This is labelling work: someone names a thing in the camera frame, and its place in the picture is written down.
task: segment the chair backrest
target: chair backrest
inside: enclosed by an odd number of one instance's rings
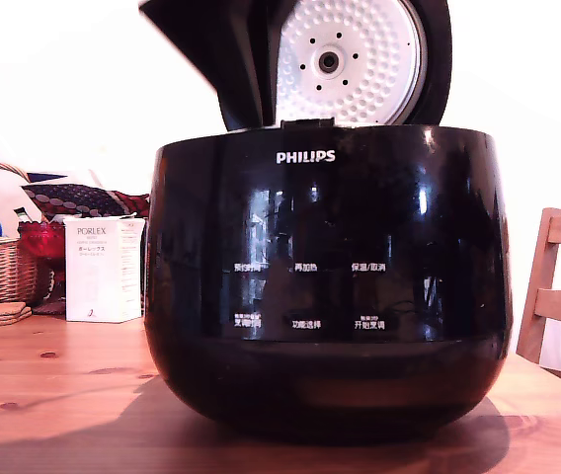
[[[539,363],[546,319],[561,321],[561,290],[553,290],[557,251],[561,244],[561,209],[545,208],[541,215],[535,256],[526,293],[517,353]]]

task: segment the table surface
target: table surface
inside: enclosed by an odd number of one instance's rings
[[[183,405],[141,320],[32,316],[0,327],[0,472],[561,473],[561,379],[510,355],[489,396],[431,440],[280,444]]]

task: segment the white box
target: white box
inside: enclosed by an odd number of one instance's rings
[[[144,219],[69,217],[63,222],[66,320],[120,323],[140,317]]]

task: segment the cloth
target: cloth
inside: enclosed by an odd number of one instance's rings
[[[71,184],[31,184],[22,188],[48,219],[58,214],[109,217],[136,213],[138,217],[149,216],[149,195],[129,196],[118,191]]]

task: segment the white inner lid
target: white inner lid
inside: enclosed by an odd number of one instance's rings
[[[407,0],[300,0],[280,38],[277,122],[402,123],[426,69]]]

